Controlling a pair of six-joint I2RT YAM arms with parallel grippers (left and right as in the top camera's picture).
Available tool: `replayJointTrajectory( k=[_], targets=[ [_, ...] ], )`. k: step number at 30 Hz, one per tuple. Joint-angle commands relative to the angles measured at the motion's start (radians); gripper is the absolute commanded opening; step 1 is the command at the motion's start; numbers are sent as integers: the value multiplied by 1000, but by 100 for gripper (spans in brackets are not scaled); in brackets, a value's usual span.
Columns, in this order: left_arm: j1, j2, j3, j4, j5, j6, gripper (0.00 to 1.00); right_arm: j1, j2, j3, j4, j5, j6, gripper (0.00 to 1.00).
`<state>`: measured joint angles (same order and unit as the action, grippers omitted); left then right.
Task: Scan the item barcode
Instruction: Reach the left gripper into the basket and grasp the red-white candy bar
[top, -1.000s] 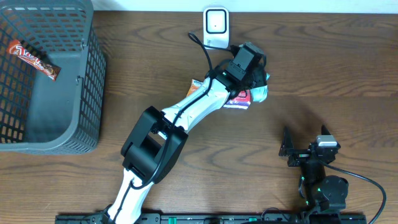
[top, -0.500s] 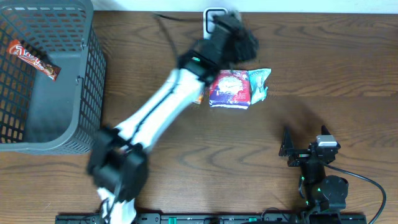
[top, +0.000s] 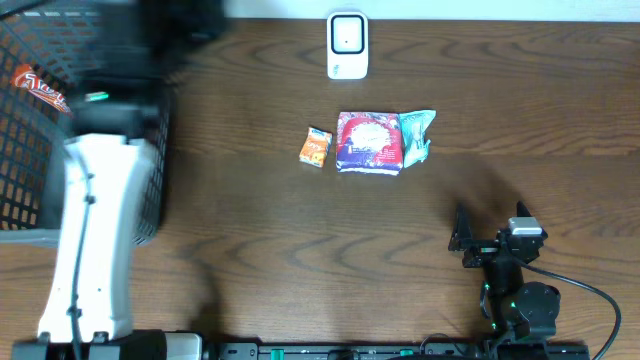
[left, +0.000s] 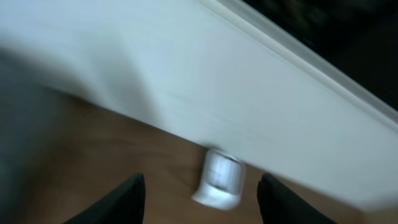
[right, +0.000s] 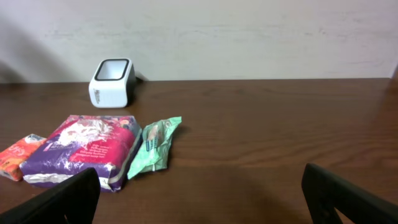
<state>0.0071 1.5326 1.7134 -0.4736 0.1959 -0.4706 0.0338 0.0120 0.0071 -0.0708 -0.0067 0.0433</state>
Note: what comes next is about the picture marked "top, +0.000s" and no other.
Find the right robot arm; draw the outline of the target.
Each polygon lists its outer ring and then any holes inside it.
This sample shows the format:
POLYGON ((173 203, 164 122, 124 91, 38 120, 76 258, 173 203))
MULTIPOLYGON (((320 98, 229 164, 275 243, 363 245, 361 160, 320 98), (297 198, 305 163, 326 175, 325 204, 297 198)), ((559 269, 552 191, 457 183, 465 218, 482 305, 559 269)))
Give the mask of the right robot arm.
POLYGON ((526 282, 522 273, 540 256, 546 239, 547 233, 522 202, 493 239, 474 237, 466 210, 456 208, 448 250, 463 254, 465 268, 483 270, 480 307, 493 334, 479 351, 489 359, 514 359, 528 351, 537 358, 548 357, 546 341, 556 334, 561 296, 553 286, 526 282))

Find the orange brown snack bar wrapper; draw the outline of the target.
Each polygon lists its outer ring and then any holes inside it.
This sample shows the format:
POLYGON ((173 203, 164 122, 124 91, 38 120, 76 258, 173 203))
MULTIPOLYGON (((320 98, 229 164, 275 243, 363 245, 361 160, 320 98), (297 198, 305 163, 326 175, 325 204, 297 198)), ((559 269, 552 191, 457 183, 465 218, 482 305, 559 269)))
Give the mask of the orange brown snack bar wrapper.
POLYGON ((66 115, 72 114, 65 96, 61 92, 51 88, 36 74, 30 65, 18 65, 13 71, 11 82, 16 88, 27 90, 30 94, 59 112, 66 115))

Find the teal white snack packet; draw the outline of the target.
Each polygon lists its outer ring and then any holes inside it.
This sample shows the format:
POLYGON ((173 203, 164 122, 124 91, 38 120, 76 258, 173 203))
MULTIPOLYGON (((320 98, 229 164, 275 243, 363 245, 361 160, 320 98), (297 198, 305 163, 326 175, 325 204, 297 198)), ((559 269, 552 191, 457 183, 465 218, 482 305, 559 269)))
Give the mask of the teal white snack packet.
POLYGON ((436 114, 435 110, 418 110, 399 115, 405 168, 427 159, 431 140, 426 138, 426 132, 436 114))

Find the small orange snack box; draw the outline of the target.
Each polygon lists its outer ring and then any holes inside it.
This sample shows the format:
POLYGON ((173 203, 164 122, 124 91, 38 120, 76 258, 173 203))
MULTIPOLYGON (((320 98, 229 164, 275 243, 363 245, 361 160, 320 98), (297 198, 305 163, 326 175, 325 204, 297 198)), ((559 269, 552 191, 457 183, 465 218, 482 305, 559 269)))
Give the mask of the small orange snack box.
POLYGON ((322 168, 326 162, 332 140, 332 133, 309 127, 307 137, 299 153, 299 160, 322 168))

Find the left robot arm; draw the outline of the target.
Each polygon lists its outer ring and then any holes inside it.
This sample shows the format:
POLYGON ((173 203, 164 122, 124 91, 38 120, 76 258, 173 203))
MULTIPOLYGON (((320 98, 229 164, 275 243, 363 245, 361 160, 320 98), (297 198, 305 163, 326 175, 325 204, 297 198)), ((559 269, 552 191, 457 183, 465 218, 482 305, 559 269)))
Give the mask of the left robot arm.
POLYGON ((1 7, 1 239, 56 249, 15 359, 208 359, 204 338, 138 330, 133 252, 159 228, 172 76, 224 31, 219 1, 1 7))

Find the red purple snack bag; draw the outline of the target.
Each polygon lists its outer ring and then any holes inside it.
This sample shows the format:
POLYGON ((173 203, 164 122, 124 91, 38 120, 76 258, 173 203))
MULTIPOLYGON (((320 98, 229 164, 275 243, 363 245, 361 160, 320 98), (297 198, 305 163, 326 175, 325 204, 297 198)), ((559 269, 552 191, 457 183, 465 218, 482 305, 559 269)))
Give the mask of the red purple snack bag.
POLYGON ((379 112, 341 112, 337 121, 336 168, 397 176, 403 169, 399 115, 379 112))

